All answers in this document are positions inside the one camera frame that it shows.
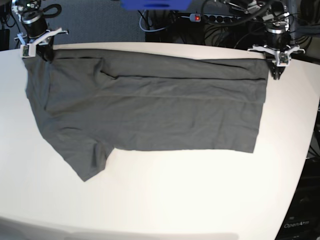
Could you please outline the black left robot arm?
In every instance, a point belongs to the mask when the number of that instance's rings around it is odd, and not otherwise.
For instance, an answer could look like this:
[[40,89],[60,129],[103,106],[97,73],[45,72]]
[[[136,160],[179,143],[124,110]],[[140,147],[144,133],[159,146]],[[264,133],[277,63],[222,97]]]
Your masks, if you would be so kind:
[[281,0],[222,0],[229,7],[230,20],[207,16],[209,1],[200,7],[201,18],[209,25],[229,30],[234,40],[221,44],[264,55],[274,80],[279,80],[290,65],[293,54],[304,53],[295,39],[295,14]]

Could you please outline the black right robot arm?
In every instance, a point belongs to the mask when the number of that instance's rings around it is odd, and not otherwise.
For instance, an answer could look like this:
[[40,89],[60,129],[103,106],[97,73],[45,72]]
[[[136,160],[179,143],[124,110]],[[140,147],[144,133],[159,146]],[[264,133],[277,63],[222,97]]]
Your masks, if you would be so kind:
[[48,19],[58,17],[62,6],[54,3],[45,8],[40,0],[13,0],[11,10],[18,16],[26,34],[19,32],[15,38],[20,43],[22,58],[41,57],[46,62],[54,59],[54,38],[59,34],[68,34],[61,27],[53,29],[47,23]]

